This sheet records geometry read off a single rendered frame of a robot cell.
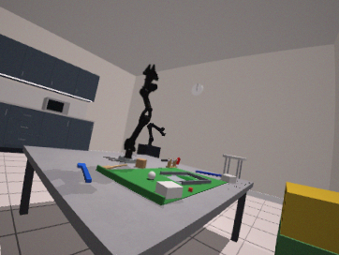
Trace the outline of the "white golf ball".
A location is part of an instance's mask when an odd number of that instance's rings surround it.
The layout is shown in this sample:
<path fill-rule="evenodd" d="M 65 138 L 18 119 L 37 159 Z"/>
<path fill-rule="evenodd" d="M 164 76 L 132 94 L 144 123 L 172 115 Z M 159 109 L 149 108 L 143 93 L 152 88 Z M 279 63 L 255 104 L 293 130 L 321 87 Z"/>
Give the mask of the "white golf ball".
<path fill-rule="evenodd" d="M 155 172 L 148 172 L 148 178 L 154 179 L 155 178 Z"/>

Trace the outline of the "green putting mat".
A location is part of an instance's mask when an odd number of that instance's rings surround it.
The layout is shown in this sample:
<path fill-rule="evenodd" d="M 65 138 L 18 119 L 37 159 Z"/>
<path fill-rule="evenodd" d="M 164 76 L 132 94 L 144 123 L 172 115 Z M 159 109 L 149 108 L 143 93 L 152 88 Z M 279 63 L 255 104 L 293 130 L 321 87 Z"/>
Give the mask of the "green putting mat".
<path fill-rule="evenodd" d="M 176 168 L 164 168 L 164 169 L 141 168 L 141 169 L 120 169 L 120 170 L 108 170 L 108 171 L 116 173 L 119 176 L 121 176 L 121 177 L 123 177 L 123 178 L 125 178 L 125 179 L 139 185 L 139 186 L 142 186 L 144 188 L 149 188 L 153 192 L 155 192 L 155 185 L 156 185 L 157 181 L 172 181 L 172 182 L 184 187 L 182 198 L 168 199 L 168 200 L 165 200 L 163 204 L 173 203 L 173 202 L 179 201 L 181 199 L 184 199 L 186 197 L 200 193 L 202 191 L 205 191 L 205 190 L 208 190 L 208 189 L 211 189 L 211 188 L 215 188 L 215 187 L 218 187 L 218 186 L 221 186 L 221 185 L 227 183 L 227 182 L 219 180 L 219 179 L 213 179 L 213 178 L 195 173 L 198 176 L 212 180 L 212 183 L 203 184 L 203 185 L 181 185 L 179 183 L 182 183 L 182 182 L 177 183 L 177 182 L 169 179 L 168 177 L 166 177 L 166 176 L 173 176 L 173 175 L 171 175 L 171 174 L 160 174 L 160 171 L 162 171 L 162 172 L 189 172 L 189 171 L 186 171 L 186 170 L 179 170 L 179 169 L 176 169 Z M 155 178 L 149 179 L 148 178 L 148 172 L 155 172 Z M 100 173 L 103 173 L 103 172 L 100 172 Z M 106 174 L 104 174 L 104 175 L 107 176 Z M 107 177 L 109 177 L 109 176 L 107 176 Z M 116 181 L 115 179 L 113 179 L 111 177 L 109 177 L 109 178 Z M 116 182 L 123 185 L 122 183 L 120 183 L 118 181 L 116 181 Z M 136 190 L 134 190 L 130 187 L 127 187 L 125 185 L 123 185 L 123 186 L 126 187 L 126 188 L 129 188 L 130 190 L 132 190 L 136 193 L 138 193 Z M 189 188 L 192 188 L 191 192 L 188 191 Z M 140 193 L 138 193 L 138 194 L 143 196 L 144 198 L 152 201 L 152 202 L 155 202 L 154 200 L 152 200 L 152 199 L 150 199 L 150 198 L 148 198 L 148 197 L 146 197 L 146 196 L 144 196 Z M 159 205 L 163 205 L 159 202 L 155 202 L 155 203 L 158 203 Z"/>

